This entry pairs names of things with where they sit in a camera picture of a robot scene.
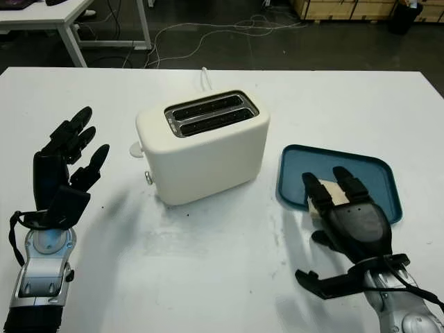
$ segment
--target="table leg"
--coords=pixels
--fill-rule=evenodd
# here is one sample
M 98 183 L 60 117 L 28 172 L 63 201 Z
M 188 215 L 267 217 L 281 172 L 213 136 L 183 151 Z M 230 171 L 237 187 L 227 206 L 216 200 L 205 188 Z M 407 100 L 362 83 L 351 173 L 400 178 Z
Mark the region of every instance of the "table leg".
M 136 1 L 137 1 L 137 9 L 139 10 L 142 31 L 144 32 L 144 39 L 145 39 L 146 47 L 149 50 L 149 49 L 151 49 L 151 38 L 150 38 L 150 32 L 148 30 L 148 22 L 146 21 L 144 0 L 136 0 Z
M 60 25 L 58 27 L 58 33 L 60 34 L 69 55 L 76 67 L 87 67 L 85 59 L 83 59 L 82 52 L 78 48 L 76 38 L 71 31 L 71 27 L 68 25 Z

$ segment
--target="toaster slot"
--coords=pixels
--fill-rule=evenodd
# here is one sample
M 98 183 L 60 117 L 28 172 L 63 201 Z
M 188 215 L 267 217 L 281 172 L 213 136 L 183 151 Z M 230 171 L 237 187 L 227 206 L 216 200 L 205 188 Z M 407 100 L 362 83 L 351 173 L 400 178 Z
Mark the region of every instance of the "toaster slot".
M 215 101 L 208 101 L 199 103 L 197 105 L 180 108 L 173 111 L 173 118 L 176 121 L 182 121 L 193 117 L 201 116 L 211 112 L 220 111 L 227 108 L 233 108 L 242 104 L 242 100 L 239 96 L 228 96 Z
M 185 137 L 189 137 L 197 133 L 221 128 L 253 117 L 254 114 L 250 109 L 242 108 L 220 114 L 219 116 L 196 121 L 194 123 L 187 123 L 180 127 L 180 132 L 182 132 Z

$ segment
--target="blue tray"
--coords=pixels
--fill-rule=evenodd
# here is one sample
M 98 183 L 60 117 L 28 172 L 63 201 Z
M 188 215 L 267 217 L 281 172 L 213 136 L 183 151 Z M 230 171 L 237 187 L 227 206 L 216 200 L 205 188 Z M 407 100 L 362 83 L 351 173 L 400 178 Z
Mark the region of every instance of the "blue tray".
M 388 222 L 401 219 L 402 208 L 393 173 L 387 163 L 374 157 L 292 144 L 282 152 L 277 191 L 290 206 L 308 210 L 301 175 L 312 172 L 319 179 L 336 182 L 332 169 L 337 166 L 345 167 L 363 182 L 384 210 Z

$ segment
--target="silver robotic forearm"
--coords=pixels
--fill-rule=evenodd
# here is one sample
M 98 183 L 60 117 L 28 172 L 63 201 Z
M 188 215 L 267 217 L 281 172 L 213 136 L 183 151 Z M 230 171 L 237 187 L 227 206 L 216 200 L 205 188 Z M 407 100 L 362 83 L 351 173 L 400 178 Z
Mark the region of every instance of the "silver robotic forearm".
M 31 230 L 26 235 L 23 265 L 10 307 L 64 306 L 74 270 L 68 263 L 76 245 L 74 230 Z
M 398 274 L 409 284 L 417 286 L 405 269 L 399 270 Z M 370 288 L 404 288 L 388 271 L 367 271 L 364 284 Z M 381 333 L 444 333 L 443 324 L 430 312 L 421 297 L 403 291 L 366 291 L 365 294 L 378 315 Z
M 69 283 L 74 279 L 68 258 L 75 245 L 72 228 L 28 232 L 26 261 L 12 294 L 5 333 L 58 331 Z

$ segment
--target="black trash bin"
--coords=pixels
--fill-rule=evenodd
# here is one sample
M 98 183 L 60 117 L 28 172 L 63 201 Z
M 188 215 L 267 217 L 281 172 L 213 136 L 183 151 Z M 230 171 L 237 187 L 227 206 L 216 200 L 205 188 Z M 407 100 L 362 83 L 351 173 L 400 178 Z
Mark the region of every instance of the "black trash bin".
M 416 8 L 410 8 L 400 2 L 395 8 L 393 17 L 388 23 L 388 30 L 398 35 L 405 35 L 409 31 L 415 18 L 422 12 L 422 5 L 418 3 Z

